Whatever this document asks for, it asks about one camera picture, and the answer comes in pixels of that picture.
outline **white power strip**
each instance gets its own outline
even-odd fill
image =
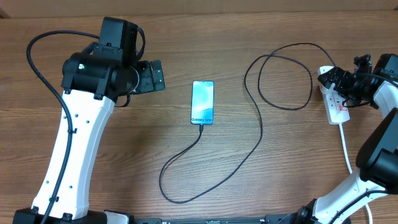
[[[323,66],[318,69],[318,76],[331,70],[333,66]],[[349,120],[348,108],[343,106],[343,98],[338,94],[333,83],[329,89],[325,88],[321,83],[319,87],[322,92],[323,102],[325,103],[326,115],[328,116],[329,124],[338,124],[340,128],[341,143],[343,145],[344,157],[347,163],[349,173],[352,173],[351,164],[349,163],[346,140],[343,132],[343,123]],[[369,205],[366,204],[366,211],[368,212],[369,224],[373,224],[372,212]]]
[[[318,69],[318,76],[331,70],[333,66],[323,66]],[[340,124],[349,120],[347,107],[343,106],[343,98],[334,90],[333,83],[329,89],[325,88],[321,83],[319,87],[322,92],[323,102],[325,103],[326,115],[329,124]]]

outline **wooden table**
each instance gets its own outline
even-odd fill
[[[44,179],[55,142],[61,107],[30,69],[28,42],[50,30],[99,34],[102,17],[0,20],[0,222],[11,223],[15,210],[29,207]],[[198,127],[190,124],[193,80],[215,82],[215,123],[201,141],[166,171],[169,197],[188,199],[224,179],[254,147],[259,119],[243,87],[244,72],[262,54],[295,42],[314,42],[338,66],[352,70],[355,55],[398,52],[398,13],[300,12],[213,14],[202,16],[126,16],[145,31],[144,59],[160,59],[166,91],[132,97],[108,121],[95,162],[90,209],[117,210],[136,217],[262,217],[290,213],[334,189],[348,176],[337,126],[330,126],[318,83],[308,106],[282,111],[256,91],[257,64],[248,86],[258,102],[264,138],[227,182],[184,205],[166,201],[159,171],[172,155],[190,145]],[[74,35],[46,37],[34,45],[38,69],[61,92],[63,62],[92,39]],[[311,46],[281,55],[296,58],[316,76],[330,61]],[[271,102],[302,105],[310,81],[297,64],[271,59],[261,88]],[[350,110],[345,124],[352,165],[358,149],[381,122],[368,106]],[[375,223],[397,223],[395,196],[370,203]],[[360,210],[354,223],[367,223]]]

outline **white cable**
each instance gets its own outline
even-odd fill
[[[131,91],[129,92],[128,95],[131,95],[132,92],[135,92],[135,91],[136,91],[136,88],[138,87],[138,84],[139,84],[139,75],[138,75],[138,72],[137,72],[137,70],[136,70],[135,68],[133,68],[133,69],[134,69],[134,71],[136,71],[136,74],[137,74],[137,85],[136,85],[136,87],[135,87],[133,90],[131,90]]]
[[[349,173],[351,174],[353,172],[353,170],[351,168],[351,165],[349,164],[347,147],[346,147],[346,139],[344,138],[343,124],[339,123],[338,127],[340,128],[341,144],[343,145],[344,157],[346,159],[347,168],[348,168]],[[366,208],[366,211],[368,212],[369,224],[373,224],[372,212],[371,212],[371,209],[369,208],[369,205],[366,204],[365,208]]]

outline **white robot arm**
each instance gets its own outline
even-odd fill
[[[140,51],[136,50],[137,33],[142,37]],[[41,76],[30,58],[34,42],[52,34],[86,35],[98,38],[99,42],[74,53],[63,64],[61,86],[64,91],[62,99],[58,100],[66,105],[63,108],[69,111],[72,123],[62,110],[57,140],[43,184],[31,208],[18,210],[13,224],[132,223],[134,217],[130,215],[88,210],[91,173],[104,127],[118,97],[127,96],[128,103],[130,94],[165,89],[161,62],[139,61],[144,53],[144,32],[122,19],[105,17],[99,37],[69,30],[41,34],[29,43],[27,58],[34,72],[57,98],[61,97]],[[71,134],[70,148],[65,148]],[[62,172],[65,158],[67,164]]]
[[[333,67],[325,66],[318,70],[318,74],[322,75],[329,72]],[[321,86],[321,91],[324,95],[328,94],[329,90]],[[382,117],[385,118],[394,108],[398,108],[398,88],[391,83],[384,81],[376,90],[373,100],[381,110]],[[319,198],[315,201],[313,206],[313,217],[319,223],[330,223],[333,217],[342,209],[347,207],[351,202],[355,201],[358,197],[373,190],[384,191],[385,188],[376,184],[373,181],[363,181],[360,178],[360,169],[356,169],[346,180],[344,180],[337,188],[335,188],[328,195]],[[350,206],[333,222],[335,224],[343,223],[350,215],[359,210],[372,200],[379,197],[386,196],[387,194],[378,193],[371,194],[368,197],[363,197],[361,200]]]

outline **charging cable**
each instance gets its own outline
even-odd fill
[[[343,145],[344,157],[346,159],[347,168],[348,168],[349,173],[352,174],[353,170],[351,168],[351,164],[349,163],[347,147],[346,147],[346,139],[344,138],[343,123],[339,123],[338,127],[340,129],[341,144]],[[366,208],[366,211],[368,212],[369,224],[373,224],[373,217],[372,217],[371,208],[369,208],[368,204],[365,205],[365,208]]]
[[[294,110],[300,110],[300,109],[306,107],[306,105],[307,105],[307,104],[310,102],[310,100],[311,100],[312,89],[313,89],[313,81],[312,81],[312,74],[311,74],[311,71],[308,69],[307,66],[305,66],[303,63],[299,62],[299,61],[296,60],[296,59],[292,59],[292,58],[285,57],[285,56],[281,56],[281,55],[276,55],[276,52],[278,52],[279,50],[282,50],[282,49],[287,48],[287,47],[296,46],[296,45],[311,45],[311,46],[314,46],[314,47],[318,47],[320,50],[322,50],[322,51],[326,54],[326,56],[330,59],[330,61],[332,62],[332,64],[333,64],[334,66],[336,66],[335,61],[330,57],[330,55],[328,54],[328,52],[327,52],[325,49],[323,49],[322,47],[320,47],[319,45],[313,44],[313,43],[296,43],[296,44],[289,44],[289,45],[286,45],[286,46],[283,46],[283,47],[280,47],[280,48],[274,50],[274,51],[273,51],[272,53],[270,53],[270,54],[261,55],[260,57],[258,57],[257,59],[255,59],[255,61],[253,61],[253,63],[250,64],[249,68],[246,70],[246,73],[244,74],[243,85],[244,85],[244,88],[246,89],[246,92],[248,93],[248,95],[249,95],[251,101],[253,102],[254,106],[256,107],[256,110],[257,110],[258,115],[259,115],[260,138],[259,138],[257,144],[256,144],[256,145],[253,147],[253,149],[246,155],[246,157],[245,157],[245,158],[242,160],[242,162],[237,166],[237,168],[235,168],[235,170],[232,171],[232,173],[230,173],[229,176],[227,176],[225,179],[223,179],[223,180],[222,180],[221,182],[219,182],[218,184],[212,186],[210,189],[208,189],[208,190],[206,190],[206,191],[204,191],[204,192],[198,194],[197,196],[195,196],[195,197],[193,197],[193,198],[191,198],[191,199],[184,200],[184,201],[174,201],[174,200],[171,200],[171,199],[169,199],[169,198],[164,194],[163,189],[162,189],[162,175],[163,175],[163,172],[164,172],[164,170],[166,169],[167,164],[168,164],[169,162],[171,162],[171,161],[172,161],[173,159],[175,159],[175,158],[178,159],[179,156],[182,156],[184,153],[186,153],[189,149],[191,149],[191,148],[199,141],[200,136],[201,136],[201,132],[203,131],[203,125],[201,125],[201,126],[200,126],[200,134],[199,134],[198,139],[197,139],[191,146],[187,147],[187,148],[184,149],[182,152],[180,152],[180,153],[178,153],[177,155],[175,155],[175,156],[173,156],[172,158],[170,158],[170,159],[164,164],[164,166],[163,166],[163,168],[162,168],[162,170],[161,170],[161,172],[160,172],[160,174],[159,174],[159,188],[160,188],[160,192],[162,193],[163,197],[166,198],[166,200],[168,200],[169,202],[172,202],[172,203],[183,204],[183,203],[191,202],[192,200],[195,200],[196,198],[198,198],[198,197],[200,197],[200,196],[202,196],[202,195],[204,195],[204,194],[210,192],[211,190],[217,188],[218,186],[220,186],[221,184],[223,184],[224,182],[226,182],[229,178],[231,178],[231,177],[239,170],[239,168],[244,164],[244,162],[250,157],[250,155],[256,150],[256,148],[258,147],[258,145],[260,145],[260,142],[262,141],[262,136],[263,136],[263,133],[264,133],[264,125],[263,125],[263,123],[262,123],[262,116],[261,116],[260,109],[259,109],[259,107],[258,107],[256,101],[254,100],[254,98],[253,98],[252,95],[250,94],[250,91],[249,91],[249,89],[248,89],[248,86],[246,85],[246,79],[247,79],[247,77],[248,77],[248,73],[249,73],[250,69],[251,69],[251,68],[253,67],[253,65],[254,65],[258,60],[260,60],[261,58],[266,57],[265,61],[262,63],[262,67],[261,67],[261,69],[260,69],[260,71],[259,71],[258,81],[257,81],[257,89],[258,89],[258,91],[259,91],[259,94],[260,94],[261,98],[262,98],[266,103],[268,103],[269,105],[271,105],[271,106],[273,106],[273,107],[275,107],[275,108],[281,109],[281,110],[293,110],[293,111],[294,111]],[[298,108],[286,108],[286,107],[278,106],[278,105],[275,105],[275,104],[271,103],[271,102],[270,102],[269,100],[267,100],[266,97],[262,94],[261,89],[260,89],[260,77],[261,77],[261,73],[262,73],[262,70],[263,70],[264,66],[266,65],[267,61],[268,61],[271,57],[282,58],[282,59],[285,59],[285,60],[290,60],[290,61],[292,61],[292,62],[295,62],[295,63],[301,65],[301,66],[302,66],[304,69],[306,69],[306,71],[308,72],[308,74],[309,74],[309,76],[310,76],[310,84],[311,84],[311,85],[310,85],[310,94],[309,94],[309,96],[308,96],[308,100],[304,103],[303,106],[300,106],[300,107],[298,107]]]

